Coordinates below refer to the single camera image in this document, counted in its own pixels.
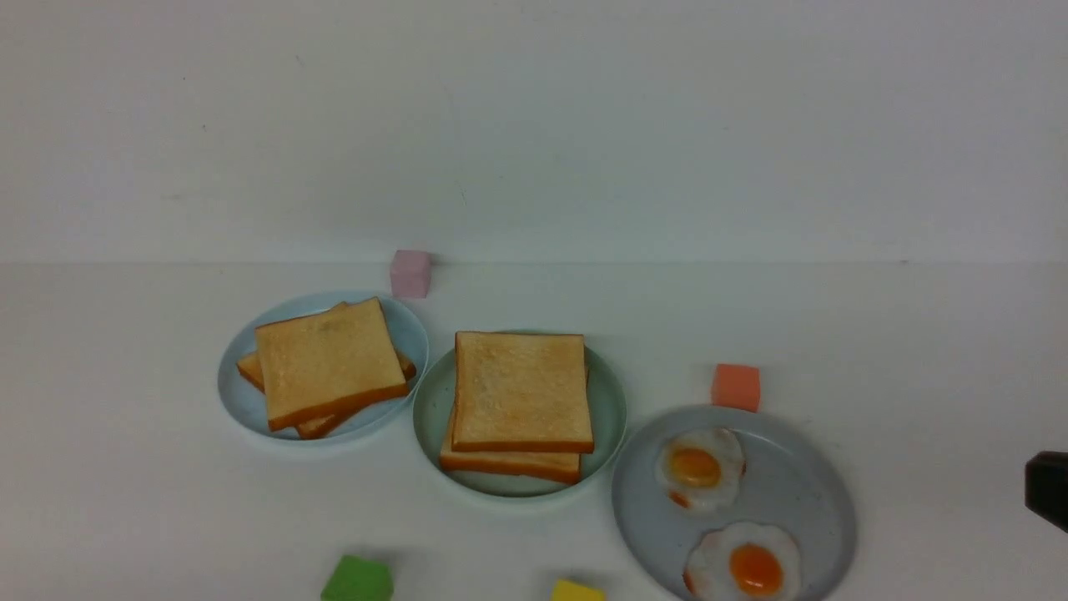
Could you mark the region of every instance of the foam cube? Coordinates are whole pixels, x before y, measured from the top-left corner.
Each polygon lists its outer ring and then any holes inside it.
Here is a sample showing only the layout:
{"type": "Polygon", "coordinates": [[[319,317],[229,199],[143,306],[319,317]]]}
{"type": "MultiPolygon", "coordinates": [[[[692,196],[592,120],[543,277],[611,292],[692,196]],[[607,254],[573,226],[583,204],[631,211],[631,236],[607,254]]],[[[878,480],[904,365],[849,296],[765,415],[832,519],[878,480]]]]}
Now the foam cube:
{"type": "Polygon", "coordinates": [[[390,601],[393,576],[389,566],[344,555],[323,588],[323,601],[390,601]]]}
{"type": "Polygon", "coordinates": [[[552,589],[552,601],[604,601],[604,592],[566,580],[559,580],[552,589]]]}
{"type": "Polygon", "coordinates": [[[397,250],[390,265],[393,296],[426,298],[430,290],[430,253],[422,250],[397,250]]]}
{"type": "Polygon", "coordinates": [[[756,413],[760,409],[760,370],[744,365],[716,366],[712,405],[756,413]]]}

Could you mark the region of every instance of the green plate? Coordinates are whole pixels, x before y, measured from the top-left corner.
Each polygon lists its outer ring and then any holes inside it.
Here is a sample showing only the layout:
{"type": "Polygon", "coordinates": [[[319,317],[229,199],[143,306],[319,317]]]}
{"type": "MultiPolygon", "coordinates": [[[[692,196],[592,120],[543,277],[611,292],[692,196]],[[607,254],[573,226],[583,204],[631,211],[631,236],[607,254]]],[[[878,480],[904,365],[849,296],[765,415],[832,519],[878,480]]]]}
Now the green plate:
{"type": "Polygon", "coordinates": [[[452,350],[438,360],[423,376],[412,406],[415,438],[423,455],[434,466],[457,485],[485,495],[500,499],[555,497],[586,484],[590,478],[611,461],[623,445],[627,429],[627,402],[619,380],[597,353],[586,347],[586,366],[590,382],[590,418],[594,429],[594,453],[582,456],[582,480],[568,487],[560,483],[530,476],[502,476],[480,472],[442,472],[438,462],[441,444],[449,427],[449,413],[453,409],[453,391],[456,386],[456,351],[452,350]]]}

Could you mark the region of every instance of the egg white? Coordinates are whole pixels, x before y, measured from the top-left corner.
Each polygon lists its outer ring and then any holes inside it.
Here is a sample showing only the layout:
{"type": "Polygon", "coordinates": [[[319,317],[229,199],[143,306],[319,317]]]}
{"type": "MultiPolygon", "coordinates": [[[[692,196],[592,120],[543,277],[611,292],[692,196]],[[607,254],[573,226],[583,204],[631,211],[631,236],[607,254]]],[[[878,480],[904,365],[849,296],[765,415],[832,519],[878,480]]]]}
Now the egg white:
{"type": "Polygon", "coordinates": [[[738,499],[741,472],[745,465],[745,455],[734,432],[726,428],[691,430],[675,437],[664,445],[656,463],[657,483],[671,495],[685,499],[690,511],[711,513],[731,506],[738,499]],[[716,458],[720,464],[720,481],[714,487],[689,487],[671,477],[672,452],[678,448],[696,448],[716,458]]]}
{"type": "Polygon", "coordinates": [[[736,522],[705,535],[690,552],[686,580],[701,601],[794,601],[801,592],[801,551],[779,526],[736,522]],[[731,554],[745,544],[770,551],[783,569],[783,587],[768,597],[742,592],[731,574],[731,554]]]}

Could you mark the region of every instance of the light blue plate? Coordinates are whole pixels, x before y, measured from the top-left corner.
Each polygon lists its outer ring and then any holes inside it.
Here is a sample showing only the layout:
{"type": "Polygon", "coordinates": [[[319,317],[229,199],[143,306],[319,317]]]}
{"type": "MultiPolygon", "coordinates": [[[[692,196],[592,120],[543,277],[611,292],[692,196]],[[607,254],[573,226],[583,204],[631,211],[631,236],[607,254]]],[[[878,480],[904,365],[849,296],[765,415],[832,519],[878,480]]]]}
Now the light blue plate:
{"type": "Polygon", "coordinates": [[[286,300],[285,303],[249,322],[237,333],[234,341],[226,347],[226,352],[222,354],[222,361],[219,362],[219,398],[222,400],[222,407],[226,409],[226,413],[237,424],[251,432],[300,446],[333,445],[373,432],[386,424],[389,418],[396,416],[408,399],[412,397],[419,386],[419,381],[426,374],[429,355],[430,348],[426,329],[399,300],[386,294],[367,290],[341,289],[310,294],[286,300]],[[408,381],[408,389],[413,393],[403,399],[375,404],[350,417],[348,422],[342,424],[326,438],[317,441],[301,441],[293,428],[271,432],[267,428],[267,409],[264,405],[263,394],[241,378],[236,367],[237,360],[256,349],[255,329],[265,323],[321,314],[341,302],[359,303],[372,296],[377,296],[382,304],[382,313],[386,315],[386,325],[390,329],[393,346],[408,355],[415,364],[415,378],[408,381]]]}

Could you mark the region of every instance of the stacked toast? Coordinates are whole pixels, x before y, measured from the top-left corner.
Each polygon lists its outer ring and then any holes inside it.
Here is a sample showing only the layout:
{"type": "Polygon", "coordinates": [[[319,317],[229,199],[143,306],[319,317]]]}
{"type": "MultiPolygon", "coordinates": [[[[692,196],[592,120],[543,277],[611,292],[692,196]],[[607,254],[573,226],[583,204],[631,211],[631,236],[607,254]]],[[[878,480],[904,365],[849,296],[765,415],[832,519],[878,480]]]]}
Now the stacked toast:
{"type": "Polygon", "coordinates": [[[237,371],[258,389],[271,431],[321,439],[361,410],[408,395],[411,360],[393,348],[377,297],[255,330],[237,371]]]}
{"type": "Polygon", "coordinates": [[[587,376],[580,335],[456,333],[442,470],[578,483],[594,450],[587,376]]]}

